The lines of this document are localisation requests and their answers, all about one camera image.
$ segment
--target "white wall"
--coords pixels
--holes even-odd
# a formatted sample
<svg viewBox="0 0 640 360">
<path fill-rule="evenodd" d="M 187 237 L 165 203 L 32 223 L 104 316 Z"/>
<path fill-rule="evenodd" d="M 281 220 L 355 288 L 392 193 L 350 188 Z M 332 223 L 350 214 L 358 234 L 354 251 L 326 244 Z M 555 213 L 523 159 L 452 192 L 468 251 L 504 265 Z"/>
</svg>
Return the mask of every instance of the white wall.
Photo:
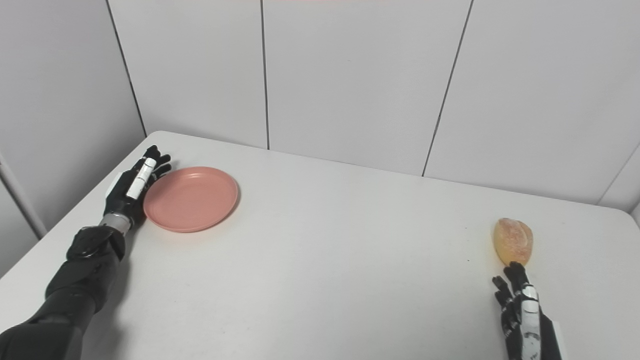
<svg viewBox="0 0 640 360">
<path fill-rule="evenodd" d="M 3 166 L 51 228 L 142 141 L 140 119 L 105 1 L 5 0 L 0 48 Z"/>
<path fill-rule="evenodd" d="M 597 203 L 640 143 L 638 13 L 476 1 L 425 176 Z"/>
<path fill-rule="evenodd" d="M 629 157 L 598 205 L 630 212 L 640 202 L 640 146 Z"/>
<path fill-rule="evenodd" d="M 9 271 L 36 241 L 35 234 L 0 181 L 0 277 Z"/>
<path fill-rule="evenodd" d="M 265 0 L 271 149 L 422 174 L 469 3 Z"/>
<path fill-rule="evenodd" d="M 260 0 L 109 0 L 142 118 L 267 147 Z"/>
<path fill-rule="evenodd" d="M 150 130 L 640 200 L 637 1 L 474 2 L 433 144 L 468 0 L 110 1 Z"/>
</svg>

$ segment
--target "robotic arm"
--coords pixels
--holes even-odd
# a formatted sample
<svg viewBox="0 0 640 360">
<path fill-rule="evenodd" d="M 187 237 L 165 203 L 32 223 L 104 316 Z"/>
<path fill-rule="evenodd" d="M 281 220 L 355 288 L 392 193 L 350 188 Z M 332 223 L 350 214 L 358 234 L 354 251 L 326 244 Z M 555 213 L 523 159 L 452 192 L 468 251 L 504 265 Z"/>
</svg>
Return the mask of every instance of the robotic arm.
<svg viewBox="0 0 640 360">
<path fill-rule="evenodd" d="M 124 236 L 144 220 L 146 191 L 171 170 L 170 160 L 153 145 L 120 176 L 107 196 L 100 225 L 82 228 L 74 237 L 42 307 L 0 334 L 0 360 L 80 359 L 84 332 L 107 301 L 125 255 Z"/>
<path fill-rule="evenodd" d="M 504 275 L 492 279 L 498 288 L 495 298 L 502 308 L 500 322 L 509 360 L 562 360 L 553 323 L 542 313 L 538 292 L 529 283 L 522 264 L 512 261 Z"/>
</svg>

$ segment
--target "white table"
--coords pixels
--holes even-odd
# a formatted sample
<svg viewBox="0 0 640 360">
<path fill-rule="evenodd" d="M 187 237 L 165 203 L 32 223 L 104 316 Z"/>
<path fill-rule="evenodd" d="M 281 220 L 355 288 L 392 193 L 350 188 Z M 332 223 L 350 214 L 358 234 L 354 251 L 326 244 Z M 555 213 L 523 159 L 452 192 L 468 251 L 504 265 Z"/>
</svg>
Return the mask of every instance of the white table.
<svg viewBox="0 0 640 360">
<path fill-rule="evenodd" d="M 165 132 L 0 279 L 0 328 L 38 309 L 115 172 L 152 144 L 178 168 L 228 172 L 241 200 L 199 233 L 131 234 L 84 359 L 505 359 L 500 217 L 534 232 L 527 270 L 569 357 L 637 356 L 640 231 L 622 211 Z"/>
</svg>

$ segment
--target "robot finger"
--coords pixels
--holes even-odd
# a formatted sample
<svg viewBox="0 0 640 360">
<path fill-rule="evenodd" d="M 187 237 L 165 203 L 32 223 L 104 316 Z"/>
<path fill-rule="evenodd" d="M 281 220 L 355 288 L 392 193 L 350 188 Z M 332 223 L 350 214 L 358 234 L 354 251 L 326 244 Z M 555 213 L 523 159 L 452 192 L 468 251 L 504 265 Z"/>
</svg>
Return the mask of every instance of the robot finger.
<svg viewBox="0 0 640 360">
<path fill-rule="evenodd" d="M 144 158 L 152 158 L 153 160 L 158 160 L 160 158 L 160 151 L 158 150 L 158 146 L 156 145 L 151 145 L 147 151 L 145 152 L 145 154 L 143 155 Z"/>
<path fill-rule="evenodd" d="M 496 276 L 491 279 L 491 281 L 495 285 L 495 287 L 498 288 L 498 291 L 495 292 L 496 300 L 498 300 L 498 303 L 500 303 L 500 306 L 502 308 L 505 308 L 507 306 L 507 303 L 513 300 L 513 296 L 509 291 L 507 282 L 501 276 Z"/>
<path fill-rule="evenodd" d="M 511 288 L 513 289 L 514 296 L 518 296 L 522 291 L 522 288 L 529 283 L 524 266 L 515 261 L 512 261 L 509 266 L 504 268 L 504 275 L 506 275 L 507 279 L 511 281 Z"/>
<path fill-rule="evenodd" d="M 158 158 L 158 160 L 157 160 L 156 168 L 159 168 L 160 166 L 168 163 L 169 161 L 171 161 L 171 155 L 164 154 L 164 155 L 160 156 L 160 158 Z"/>
<path fill-rule="evenodd" d="M 169 171 L 171 171 L 171 164 L 164 164 L 154 170 L 154 175 L 156 176 L 156 179 L 159 179 Z"/>
</svg>

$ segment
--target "bread roll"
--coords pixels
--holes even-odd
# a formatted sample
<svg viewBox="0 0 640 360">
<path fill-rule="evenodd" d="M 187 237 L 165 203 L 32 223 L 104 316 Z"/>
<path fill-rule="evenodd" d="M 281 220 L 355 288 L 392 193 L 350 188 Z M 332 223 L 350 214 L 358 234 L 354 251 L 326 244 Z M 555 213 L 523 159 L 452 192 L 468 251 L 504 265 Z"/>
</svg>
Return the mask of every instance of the bread roll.
<svg viewBox="0 0 640 360">
<path fill-rule="evenodd" d="M 502 218 L 493 230 L 493 246 L 505 265 L 512 261 L 526 265 L 533 249 L 533 233 L 521 221 Z"/>
</svg>

